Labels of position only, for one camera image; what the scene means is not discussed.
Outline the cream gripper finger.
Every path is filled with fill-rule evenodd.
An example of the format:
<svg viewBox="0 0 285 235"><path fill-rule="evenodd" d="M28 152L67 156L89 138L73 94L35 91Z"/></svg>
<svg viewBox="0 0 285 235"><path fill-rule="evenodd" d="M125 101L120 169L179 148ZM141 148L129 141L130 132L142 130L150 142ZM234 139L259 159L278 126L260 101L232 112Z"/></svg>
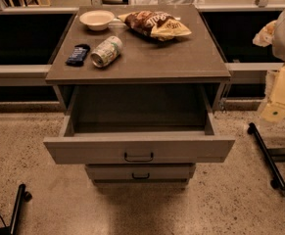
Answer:
<svg viewBox="0 0 285 235"><path fill-rule="evenodd" d="M277 104L264 103L260 116L268 122L277 123L285 118L285 108Z"/></svg>
<svg viewBox="0 0 285 235"><path fill-rule="evenodd" d="M253 38L253 43L260 47L266 47L272 43L276 21L265 25Z"/></svg>

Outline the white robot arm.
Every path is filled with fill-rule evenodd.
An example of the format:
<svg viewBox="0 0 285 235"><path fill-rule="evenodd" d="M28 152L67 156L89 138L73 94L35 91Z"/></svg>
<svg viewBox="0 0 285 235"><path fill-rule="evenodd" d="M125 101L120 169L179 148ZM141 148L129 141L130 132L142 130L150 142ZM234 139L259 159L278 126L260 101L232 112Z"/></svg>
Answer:
<svg viewBox="0 0 285 235"><path fill-rule="evenodd" d="M285 9L278 19L264 26L254 37L257 46L272 46L274 57L284 62L278 71L266 75L265 100L260 106L260 116L268 122L285 118Z"/></svg>

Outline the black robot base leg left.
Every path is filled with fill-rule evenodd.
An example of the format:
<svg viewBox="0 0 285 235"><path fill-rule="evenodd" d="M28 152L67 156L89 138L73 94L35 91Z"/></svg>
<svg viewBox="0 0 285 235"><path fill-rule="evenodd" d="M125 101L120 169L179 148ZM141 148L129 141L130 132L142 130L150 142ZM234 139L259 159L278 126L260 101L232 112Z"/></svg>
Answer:
<svg viewBox="0 0 285 235"><path fill-rule="evenodd" d="M20 184L16 195L12 217L9 225L6 224L4 218L0 214L0 220L3 223L3 226L0 227L0 235L17 235L23 203L29 202L31 199L32 195L28 191L26 191L26 186L23 183Z"/></svg>

